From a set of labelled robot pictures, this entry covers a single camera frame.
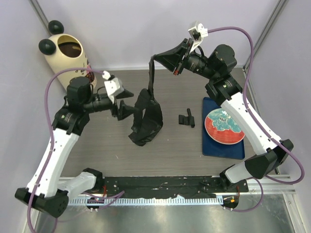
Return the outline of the black trash bag roll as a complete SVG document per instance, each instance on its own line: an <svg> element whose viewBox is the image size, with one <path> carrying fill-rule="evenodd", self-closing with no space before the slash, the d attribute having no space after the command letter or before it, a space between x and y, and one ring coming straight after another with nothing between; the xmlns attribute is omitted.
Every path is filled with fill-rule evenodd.
<svg viewBox="0 0 311 233"><path fill-rule="evenodd" d="M194 116L192 116L191 114L191 110L190 108L187 109L187 113L188 115L179 115L178 116L178 123L180 125L187 125L187 126L191 126L192 128L195 127L195 121L194 121Z"/></svg>

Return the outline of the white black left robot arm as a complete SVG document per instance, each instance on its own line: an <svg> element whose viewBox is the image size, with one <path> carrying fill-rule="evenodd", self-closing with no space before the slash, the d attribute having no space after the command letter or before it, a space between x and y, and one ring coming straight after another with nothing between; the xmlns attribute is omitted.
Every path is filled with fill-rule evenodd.
<svg viewBox="0 0 311 233"><path fill-rule="evenodd" d="M58 180L67 158L88 124L89 115L109 110L113 117L123 120L137 111L126 105L124 98L133 97L122 82L112 76L104 82L106 92L93 92L93 86L87 77L76 77L67 86L65 104L55 114L52 123L52 137L40 162L40 165L24 188L18 188L15 197L32 208L60 217L68 203L85 191L100 193L104 186L100 171L86 168L77 177L59 184Z"/></svg>

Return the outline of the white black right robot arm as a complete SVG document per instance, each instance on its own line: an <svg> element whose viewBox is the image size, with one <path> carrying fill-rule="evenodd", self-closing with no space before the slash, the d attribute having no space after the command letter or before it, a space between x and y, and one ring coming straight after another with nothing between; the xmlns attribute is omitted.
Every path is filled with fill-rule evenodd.
<svg viewBox="0 0 311 233"><path fill-rule="evenodd" d="M261 179L287 159L294 145L291 140L282 140L243 98L242 87L230 74L237 64L234 50L220 44L209 57L203 52L191 50L192 39L184 39L177 47L155 55L155 60L166 69L179 75L184 69L209 80L205 88L208 96L235 120L251 143L255 155L233 165L220 174L220 188L232 191L237 183L248 178Z"/></svg>

